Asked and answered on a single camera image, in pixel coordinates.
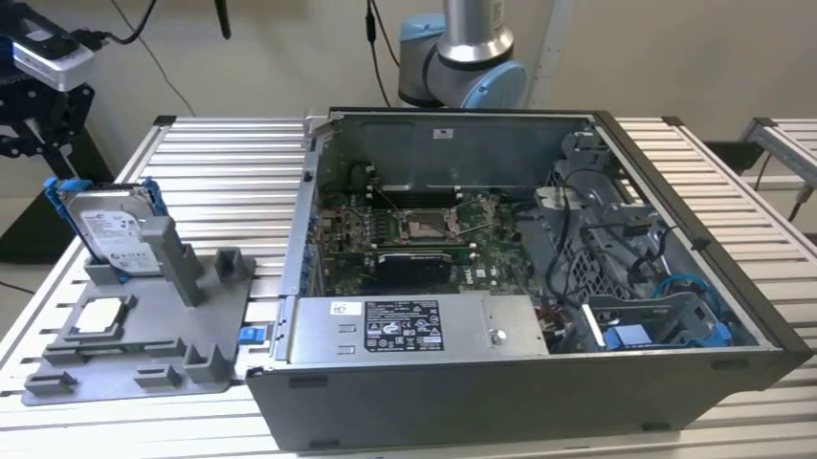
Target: metal rail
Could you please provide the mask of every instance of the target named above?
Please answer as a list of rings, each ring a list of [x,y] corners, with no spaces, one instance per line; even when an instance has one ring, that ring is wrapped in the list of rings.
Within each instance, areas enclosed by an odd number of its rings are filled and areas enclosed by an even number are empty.
[[[757,142],[809,185],[817,186],[817,120],[754,119],[742,140]]]
[[[684,127],[620,119],[749,277],[817,348],[817,256]],[[301,120],[178,119],[155,127],[119,177],[160,177],[179,232],[198,251],[258,257],[246,321],[270,323],[305,157]],[[0,456],[282,457],[241,381],[222,394],[26,407],[20,391],[68,316],[86,276],[76,243],[0,342]],[[267,358],[242,346],[238,374]],[[331,457],[761,458],[817,451],[817,359],[772,389],[730,396],[682,432],[414,449]]]

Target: motherboard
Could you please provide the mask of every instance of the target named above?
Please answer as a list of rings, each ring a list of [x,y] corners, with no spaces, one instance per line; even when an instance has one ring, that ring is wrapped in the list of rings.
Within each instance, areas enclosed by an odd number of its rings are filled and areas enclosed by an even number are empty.
[[[326,197],[315,237],[326,295],[540,297],[514,206],[490,191]]]

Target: cable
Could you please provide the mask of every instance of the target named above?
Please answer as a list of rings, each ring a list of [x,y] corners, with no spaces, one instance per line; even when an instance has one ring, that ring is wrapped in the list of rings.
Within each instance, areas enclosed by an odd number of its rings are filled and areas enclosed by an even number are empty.
[[[397,60],[397,56],[394,55],[393,42],[389,39],[389,34],[386,33],[386,27],[383,27],[383,18],[381,17],[381,9],[378,8],[378,2],[374,0],[369,0],[371,3],[371,7],[374,8],[374,15],[378,18],[378,24],[381,26],[381,33],[383,34],[383,39],[386,40],[386,46],[389,46],[389,54],[393,55],[394,65],[399,69],[399,61]]]
[[[704,294],[709,294],[710,298],[713,299],[714,305],[717,305],[717,311],[714,312],[714,315],[720,317],[720,314],[722,312],[720,300],[717,299],[717,296],[713,293],[713,290],[710,289],[710,286],[706,281],[694,274],[674,274],[665,278],[661,282],[658,282],[658,285],[656,285],[656,289],[653,290],[653,298],[658,298],[661,296],[664,288],[672,285],[672,283],[677,280],[688,280],[692,283],[698,284],[698,287],[704,289]]]
[[[151,13],[154,12],[154,7],[156,6],[158,1],[159,0],[151,0],[151,4],[148,5],[148,10],[144,12],[144,15],[142,16],[142,20],[139,21],[139,26],[134,28],[131,23],[128,24],[128,28],[131,29],[131,32],[132,32],[128,38],[120,38],[111,32],[103,32],[104,37],[110,38],[120,45],[130,45],[134,41],[136,41],[136,39],[142,35],[142,31],[144,31],[144,26],[148,25],[148,19],[151,18]],[[116,0],[111,0],[111,2],[116,6],[116,10],[119,10],[119,5],[116,5]]]
[[[800,201],[795,203],[795,207],[792,208],[792,213],[789,214],[789,223],[792,223],[795,219],[797,218],[797,214],[801,211],[801,206],[803,206],[803,203]]]
[[[766,166],[769,165],[769,161],[772,160],[772,153],[766,153],[766,155],[766,160],[764,161],[764,165],[761,165],[761,171],[757,173],[757,180],[754,181],[754,191],[757,191],[761,187],[761,179],[764,178]]]
[[[557,250],[550,259],[550,263],[548,264],[548,270],[545,271],[545,287],[548,287],[548,291],[557,297],[557,301],[564,304],[568,304],[572,308],[578,309],[578,304],[568,298],[562,292],[556,290],[553,286],[553,272],[557,268],[557,263],[560,258],[562,257],[562,252],[565,251],[565,246],[568,244],[568,234],[570,229],[570,201],[568,199],[568,183],[562,181],[562,199],[565,204],[564,217],[562,217],[562,231],[560,233],[560,241],[557,242]]]
[[[119,7],[119,3],[116,3],[116,0],[111,0],[111,4],[114,5],[114,8],[119,12],[119,15],[122,16],[123,20],[126,21],[126,24],[128,25],[128,28],[134,31],[134,34],[136,34],[136,30],[134,29],[134,27],[131,25],[131,21],[128,20],[128,17],[126,16],[126,12]],[[151,47],[148,46],[148,44],[144,42],[144,40],[142,39],[142,37],[138,34],[136,34],[136,39],[139,40],[139,43],[142,43],[142,46],[144,47],[144,51],[148,52],[148,55],[151,55],[151,58],[154,59],[154,62],[156,63],[156,66],[159,67],[159,71],[162,73],[162,78],[164,78],[164,82],[167,83],[167,86],[170,86],[170,89],[172,90],[174,93],[176,93],[176,96],[179,96],[179,99],[182,100],[182,102],[188,107],[190,114],[196,116],[195,115],[195,110],[192,110],[192,107],[190,106],[188,100],[184,98],[184,96],[182,95],[182,93],[176,89],[176,86],[174,86],[174,83],[170,82],[170,77],[167,76],[167,72],[164,71],[164,68],[162,67],[159,59],[156,58],[156,55],[154,54],[154,51],[151,50]]]
[[[8,289],[18,290],[19,292],[24,292],[28,295],[34,295],[35,294],[34,291],[31,291],[31,290],[28,290],[28,289],[26,289],[23,287],[18,287],[15,284],[10,284],[8,282],[3,282],[2,280],[0,280],[0,285],[3,287],[8,288]]]
[[[378,53],[374,49],[374,40],[378,39],[378,30],[374,27],[374,13],[371,12],[371,0],[366,1],[366,41],[371,49],[371,63],[374,64],[374,75],[378,78],[378,86],[381,87],[381,95],[387,107],[393,107],[386,96],[386,88],[383,87],[383,78],[381,78],[381,65],[378,64]]]
[[[666,229],[666,231],[661,234],[661,237],[658,238],[658,251],[654,255],[649,255],[648,253],[645,253],[642,256],[640,256],[628,269],[629,273],[638,273],[638,270],[641,269],[641,265],[644,263],[653,263],[664,256],[664,253],[666,252],[666,237],[669,236],[669,233],[673,232],[673,230],[676,230],[677,228],[678,225],[673,225],[670,228]]]
[[[378,65],[378,53],[374,51],[374,43],[369,43],[371,47],[371,63],[374,64],[374,75],[378,78],[378,86],[381,87],[381,95],[383,96],[383,101],[386,102],[387,107],[393,107],[389,102],[389,97],[386,96],[386,89],[383,88],[383,79],[381,78],[381,67]]]

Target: screw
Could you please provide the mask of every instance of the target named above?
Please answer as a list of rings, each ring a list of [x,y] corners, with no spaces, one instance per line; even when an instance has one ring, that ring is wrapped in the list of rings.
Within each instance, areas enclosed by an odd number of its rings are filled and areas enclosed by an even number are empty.
[[[491,329],[487,333],[490,334],[490,342],[493,344],[499,345],[506,342],[506,339],[509,339],[509,334],[505,332],[505,330]]]

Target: blue tab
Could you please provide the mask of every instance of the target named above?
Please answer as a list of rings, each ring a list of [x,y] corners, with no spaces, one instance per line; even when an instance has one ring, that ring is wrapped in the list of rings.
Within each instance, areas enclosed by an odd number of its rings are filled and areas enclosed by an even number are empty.
[[[148,177],[144,179],[142,183],[144,189],[148,190],[151,194],[151,200],[154,202],[154,214],[158,216],[167,215],[167,206],[164,205],[164,200],[162,199],[162,190],[159,188],[159,184],[154,180],[154,177]]]
[[[239,344],[263,344],[266,339],[266,327],[245,327],[239,330]]]
[[[610,327],[604,333],[604,342],[610,351],[620,347],[642,347],[653,344],[648,331],[640,324]]]
[[[84,191],[92,184],[90,180],[68,179],[60,184],[60,191]]]
[[[732,332],[729,331],[729,327],[724,322],[718,322],[710,335],[701,342],[704,347],[729,347],[732,346]]]

